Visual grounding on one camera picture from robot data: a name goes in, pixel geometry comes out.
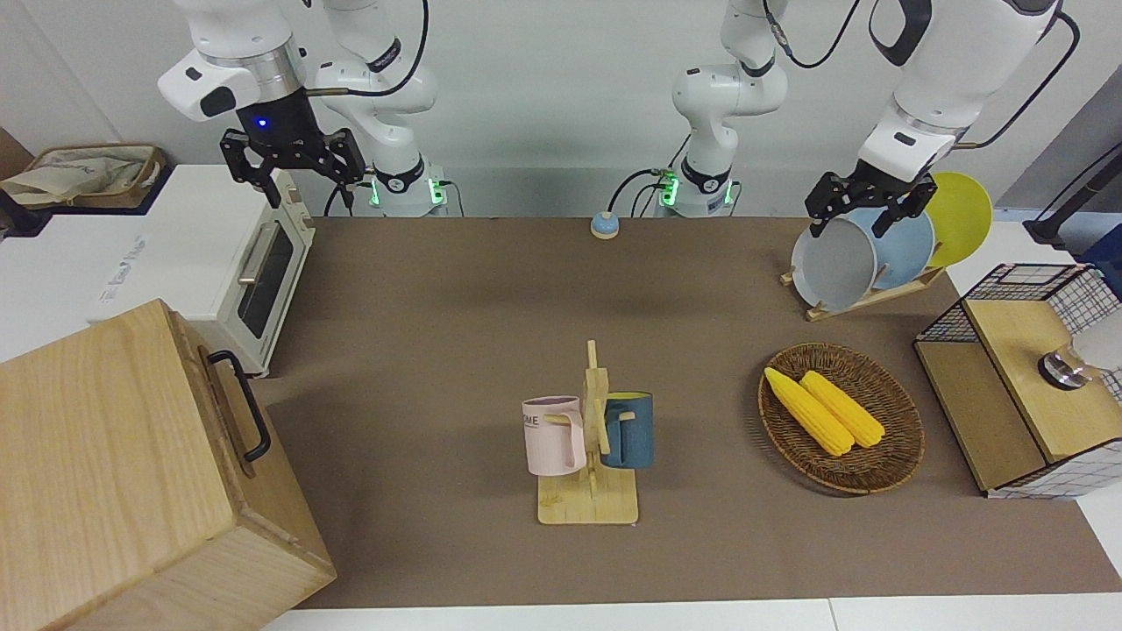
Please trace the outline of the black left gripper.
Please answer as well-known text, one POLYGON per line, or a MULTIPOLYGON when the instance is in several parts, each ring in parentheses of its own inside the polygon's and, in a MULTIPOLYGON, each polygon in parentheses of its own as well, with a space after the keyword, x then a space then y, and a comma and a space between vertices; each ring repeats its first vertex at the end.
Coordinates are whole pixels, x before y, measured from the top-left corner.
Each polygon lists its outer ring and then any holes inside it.
POLYGON ((898 221, 918 218, 937 190, 935 180, 913 185, 877 168, 855 168, 846 177, 824 174, 806 196, 810 235, 820 237, 830 220, 854 209, 883 207, 872 227, 874 237, 882 238, 898 221))

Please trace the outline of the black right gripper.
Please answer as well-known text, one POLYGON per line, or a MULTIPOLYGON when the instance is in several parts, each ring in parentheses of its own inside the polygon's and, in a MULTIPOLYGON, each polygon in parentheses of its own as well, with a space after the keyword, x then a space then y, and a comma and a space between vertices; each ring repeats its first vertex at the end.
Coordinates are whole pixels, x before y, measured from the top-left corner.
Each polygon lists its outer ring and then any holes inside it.
POLYGON ((227 129, 219 146, 236 183, 261 192, 270 208, 280 207, 280 191, 272 177, 275 165, 284 170, 313 170, 337 185, 357 185, 366 163, 349 128, 323 132, 306 97, 298 88, 287 97, 237 110, 243 131, 227 129), (248 152, 264 157, 252 166, 248 152))

